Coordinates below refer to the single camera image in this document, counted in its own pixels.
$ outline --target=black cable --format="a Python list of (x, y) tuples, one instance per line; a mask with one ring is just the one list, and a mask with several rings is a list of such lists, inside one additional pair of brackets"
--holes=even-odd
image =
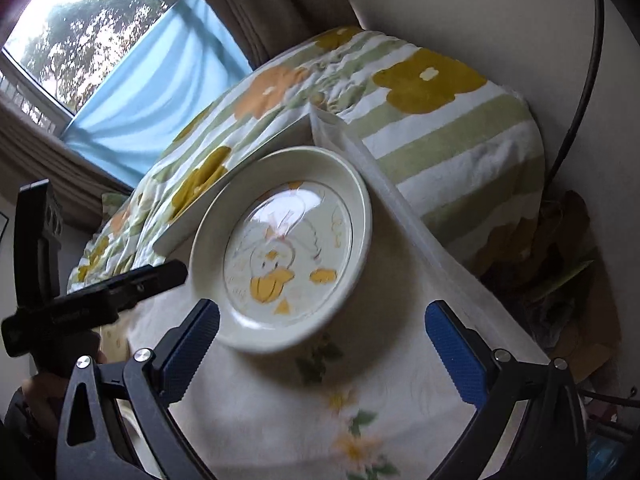
[(551, 181), (556, 176), (556, 173), (560, 169), (560, 165), (566, 158), (571, 145), (574, 143), (575, 136), (578, 133), (578, 128), (582, 123), (582, 118), (587, 110), (589, 99), (591, 99), (591, 92), (593, 91), (593, 85), (596, 82), (596, 76), (598, 75), (598, 67), (600, 65), (600, 55), (602, 54), (602, 41), (604, 38), (604, 0), (594, 0), (594, 19), (593, 19), (593, 44), (591, 45), (591, 59), (589, 60), (589, 69), (587, 70), (587, 79), (584, 81), (584, 87), (582, 88), (582, 95), (580, 96), (580, 102), (575, 110), (574, 120), (571, 122), (571, 126), (564, 136), (562, 145), (558, 150), (556, 160), (551, 166), (551, 170), (545, 179), (545, 189), (551, 184)]
[(596, 392), (590, 392), (589, 390), (583, 390), (578, 388), (578, 393), (583, 397), (589, 397), (591, 399), (603, 400), (609, 404), (616, 404), (617, 406), (627, 406), (629, 408), (640, 408), (640, 400), (637, 399), (623, 399), (622, 397), (614, 397), (610, 395), (599, 394)]

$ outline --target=white wall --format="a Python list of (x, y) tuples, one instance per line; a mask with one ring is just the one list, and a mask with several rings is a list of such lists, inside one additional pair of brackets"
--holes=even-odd
[[(555, 157), (580, 99), (593, 0), (352, 0), (363, 24), (456, 57), (521, 92)], [(640, 386), (640, 46), (609, 0), (602, 62), (558, 174), (586, 200), (618, 305), (621, 393)]]
[[(0, 212), (7, 215), (10, 222), (0, 241), (0, 319), (15, 312), (14, 283), (14, 215), (15, 207), (0, 196)], [(66, 279), (71, 269), (77, 265), (89, 234), (65, 226), (62, 235), (62, 250), (58, 258), (60, 287), (66, 290)], [(0, 416), (4, 418), (9, 401), (23, 379), (29, 377), (29, 357), (11, 358), (0, 349)]]
[[(0, 211), (10, 219), (0, 241), (0, 317), (15, 312), (14, 213), (15, 208), (0, 196)], [(23, 379), (29, 376), (29, 357), (12, 359), (0, 349), (0, 416), (4, 418), (9, 401)]]

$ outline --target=duck illustration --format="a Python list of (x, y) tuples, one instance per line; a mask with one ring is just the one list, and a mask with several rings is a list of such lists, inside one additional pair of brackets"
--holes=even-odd
[[(285, 285), (296, 277), (292, 268), (296, 254), (315, 267), (311, 272), (305, 270), (305, 275), (314, 285), (337, 279), (334, 269), (321, 266), (322, 248), (318, 231), (305, 217), (308, 211), (322, 202), (324, 196), (301, 189), (301, 183), (294, 184), (289, 184), (289, 189), (277, 193), (253, 211), (234, 252), (236, 256), (250, 251), (250, 296), (261, 304), (277, 300), (273, 313), (280, 315), (291, 314), (292, 311), (284, 292)], [(302, 268), (309, 269), (308, 263)]]
[(290, 243), (280, 238), (266, 240), (251, 253), (251, 297), (259, 303), (271, 303), (277, 300), (285, 283), (295, 277), (289, 269), (296, 257), (296, 251)]

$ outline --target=bed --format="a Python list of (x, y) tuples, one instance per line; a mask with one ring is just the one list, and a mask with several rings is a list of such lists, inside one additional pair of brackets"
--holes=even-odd
[[(527, 250), (545, 168), (523, 99), (459, 61), (343, 27), (281, 54), (204, 108), (87, 244), (68, 291), (161, 263), (152, 249), (159, 235), (311, 105), (349, 125), (472, 273)], [(105, 198), (110, 213), (114, 200)]]

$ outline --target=plate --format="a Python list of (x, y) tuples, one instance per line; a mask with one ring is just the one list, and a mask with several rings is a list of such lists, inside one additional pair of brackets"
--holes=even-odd
[(341, 156), (297, 146), (245, 168), (191, 250), (194, 291), (220, 308), (216, 339), (274, 352), (318, 330), (353, 290), (371, 234), (366, 186)]

